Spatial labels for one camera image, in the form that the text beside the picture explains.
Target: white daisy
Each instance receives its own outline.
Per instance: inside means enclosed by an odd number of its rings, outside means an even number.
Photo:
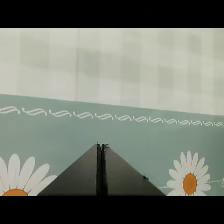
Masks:
[[[205,158],[198,162],[198,153],[192,158],[191,152],[188,151],[187,158],[181,152],[180,161],[181,164],[174,160],[176,170],[169,170],[174,180],[167,182],[167,187],[173,189],[168,196],[206,196],[203,191],[209,191],[211,186],[207,183],[210,175],[206,174],[208,165],[204,166]]]
[[[32,175],[34,166],[35,158],[30,157],[20,171],[19,156],[13,154],[7,169],[5,161],[0,157],[0,195],[36,196],[57,177],[52,175],[44,179],[49,171],[49,164],[40,166]]]

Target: checkered fabric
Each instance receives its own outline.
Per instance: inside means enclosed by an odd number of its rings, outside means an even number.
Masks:
[[[224,115],[223,29],[0,29],[0,94]]]

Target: white wavy border pattern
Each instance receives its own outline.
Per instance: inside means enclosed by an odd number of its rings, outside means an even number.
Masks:
[[[94,113],[91,114],[90,112],[82,112],[80,114],[76,113],[75,111],[73,111],[72,113],[70,113],[67,110],[62,110],[62,111],[56,111],[56,112],[52,112],[52,110],[49,110],[48,112],[41,109],[41,108],[36,108],[33,110],[25,110],[25,108],[22,108],[21,111],[29,116],[37,116],[37,115],[52,115],[54,117],[64,117],[64,116],[69,116],[69,117],[77,117],[79,119],[85,119],[85,118],[98,118],[99,120],[118,120],[118,121],[135,121],[135,122],[143,122],[143,123],[147,123],[147,122],[151,122],[151,123],[166,123],[168,125],[174,125],[174,124],[179,124],[179,125],[194,125],[194,126],[214,126],[214,127],[224,127],[224,124],[222,122],[211,122],[211,121],[199,121],[199,120],[182,120],[180,121],[179,119],[166,119],[166,118],[161,118],[161,117],[156,117],[156,118],[150,118],[150,117],[145,117],[145,116],[141,116],[141,117],[135,117],[135,116],[129,116],[129,115],[122,115],[122,116],[117,116],[116,114],[114,115],[114,117],[111,114],[97,114]],[[17,109],[14,106],[8,106],[8,107],[3,107],[0,108],[0,115],[1,114],[9,114],[9,113],[13,113],[16,112],[17,114],[21,114],[21,111],[19,109]]]

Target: black triangular object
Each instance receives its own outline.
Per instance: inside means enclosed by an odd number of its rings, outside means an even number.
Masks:
[[[97,145],[90,148],[38,196],[96,195]]]
[[[108,195],[164,196],[111,148],[105,149]]]

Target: flower center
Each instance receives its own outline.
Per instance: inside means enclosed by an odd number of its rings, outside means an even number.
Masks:
[[[184,178],[183,189],[186,194],[193,194],[196,191],[197,179],[196,176],[189,173]]]
[[[23,190],[13,189],[5,192],[2,196],[28,196],[28,194]]]

